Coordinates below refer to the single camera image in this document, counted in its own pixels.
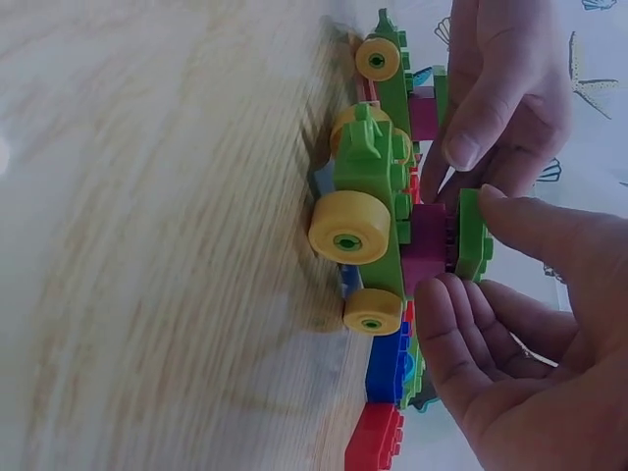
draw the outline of blue plastic block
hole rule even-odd
[[[330,159],[325,167],[314,172],[313,178],[319,196],[336,191],[334,187],[334,160]],[[347,299],[354,291],[362,288],[360,271],[352,265],[339,264],[338,268],[340,270],[342,298]]]
[[[362,289],[360,271],[353,265],[339,264],[340,282],[342,285],[342,299],[350,297],[354,291]]]
[[[368,402],[399,406],[403,398],[406,377],[407,349],[410,345],[410,324],[403,322],[396,333],[373,338],[371,358],[366,371],[366,397]]]

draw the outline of yellow wheel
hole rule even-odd
[[[412,139],[410,139],[410,136],[407,133],[400,130],[399,128],[395,128],[394,133],[397,135],[400,135],[403,138],[404,154],[403,154],[403,158],[400,159],[399,161],[405,164],[408,160],[410,160],[410,156],[412,155],[412,151],[413,151]]]
[[[344,306],[344,324],[353,331],[371,336],[389,336],[399,330],[403,301],[382,289],[355,291]]]
[[[355,53],[355,67],[368,80],[391,79],[401,65],[401,53],[387,39],[374,37],[362,43]]]
[[[390,229],[391,213],[382,201],[359,191],[335,191],[316,203],[308,237],[325,258],[364,265],[386,253]]]
[[[355,121],[356,106],[357,105],[352,105],[348,108],[343,109],[334,121],[332,136],[330,137],[330,148],[332,150],[332,155],[336,155],[336,153],[338,152],[338,148],[340,147],[340,139],[342,138],[342,128],[344,128],[344,125]],[[371,106],[371,108],[371,116],[375,121],[380,122],[391,120],[389,115],[382,111],[382,108],[379,108],[377,106]]]

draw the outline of fingernail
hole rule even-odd
[[[480,194],[483,197],[490,199],[502,199],[506,197],[506,195],[503,194],[503,191],[501,191],[499,188],[495,188],[488,183],[484,183],[482,185],[482,188],[480,188]]]
[[[445,158],[458,172],[468,172],[478,161],[480,146],[466,134],[455,135],[444,149]]]

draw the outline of green plastic block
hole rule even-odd
[[[493,259],[493,238],[478,206],[477,189],[462,189],[458,208],[458,263],[455,274],[479,282]]]
[[[399,50],[401,65],[392,78],[376,82],[377,94],[382,109],[391,117],[394,126],[406,134],[412,135],[410,112],[408,111],[408,93],[412,91],[412,80],[410,79],[412,71],[410,70],[409,55],[401,51],[402,47],[407,47],[405,31],[398,30],[389,18],[388,10],[382,8],[380,10],[380,22],[375,31],[368,37],[387,39]],[[409,79],[406,79],[406,73],[409,73]]]
[[[394,134],[391,122],[376,122],[366,103],[355,107],[355,120],[342,129],[340,148],[334,169],[337,190],[368,193],[382,201],[391,212],[389,247],[379,260],[360,265],[365,288],[385,289],[404,299],[403,275],[399,244],[409,242],[411,207],[406,196],[399,196],[409,187],[408,169],[395,161],[404,153],[401,136]]]
[[[405,409],[410,403],[410,400],[421,392],[421,379],[423,377],[423,370],[425,369],[425,362],[423,361],[421,350],[419,350],[419,342],[416,333],[410,336],[410,346],[408,347],[407,353],[414,360],[414,372],[411,376],[406,378],[405,383],[403,383],[403,398],[399,406],[400,409]]]
[[[439,112],[439,125],[443,124],[447,111],[448,88],[447,88],[447,72],[443,66],[434,66],[432,68],[434,75],[434,90],[436,93],[436,106]]]

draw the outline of magenta block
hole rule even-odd
[[[445,272],[446,210],[443,204],[417,204],[410,216],[412,242],[401,246],[405,293],[416,284]]]
[[[430,86],[417,86],[408,97],[412,140],[434,140],[439,132],[439,110]]]

